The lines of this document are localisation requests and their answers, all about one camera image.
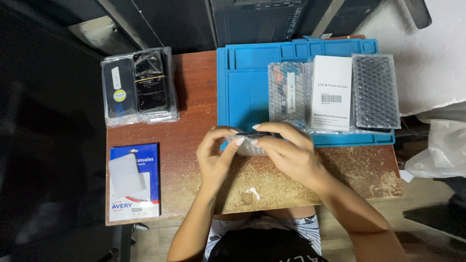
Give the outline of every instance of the white wall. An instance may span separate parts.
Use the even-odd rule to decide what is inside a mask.
[[[403,0],[384,0],[354,34],[393,54],[402,116],[466,101],[466,0],[425,0],[432,24],[417,29]]]

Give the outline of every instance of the barcode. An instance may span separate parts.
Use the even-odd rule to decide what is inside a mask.
[[[322,102],[327,103],[341,103],[342,96],[333,96],[333,95],[322,95]]]

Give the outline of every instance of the blue silicone mat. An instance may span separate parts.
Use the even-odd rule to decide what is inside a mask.
[[[218,125],[252,132],[268,119],[268,72],[272,62],[307,62],[316,55],[351,57],[379,53],[375,39],[298,39],[292,42],[226,45],[217,49]],[[391,145],[393,130],[383,135],[316,134],[315,147]]]

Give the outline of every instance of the white paint splatter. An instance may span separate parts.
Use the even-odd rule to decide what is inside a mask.
[[[254,187],[251,187],[251,188],[246,190],[246,193],[249,193],[249,192],[252,192],[253,194],[255,194],[256,197],[257,197],[257,200],[260,200],[260,196],[259,196],[259,194],[257,194],[256,189]]]

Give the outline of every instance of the hand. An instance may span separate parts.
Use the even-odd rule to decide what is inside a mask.
[[[225,181],[233,156],[245,139],[231,141],[222,154],[220,145],[225,141],[225,136],[237,133],[237,130],[229,126],[215,126],[199,144],[196,155],[202,172],[202,185],[206,188],[217,192]]]
[[[267,153],[275,166],[305,186],[312,186],[314,178],[328,174],[314,155],[314,143],[307,134],[301,134],[287,123],[261,123],[253,126],[257,131],[280,133],[286,140],[263,137],[251,141]]]

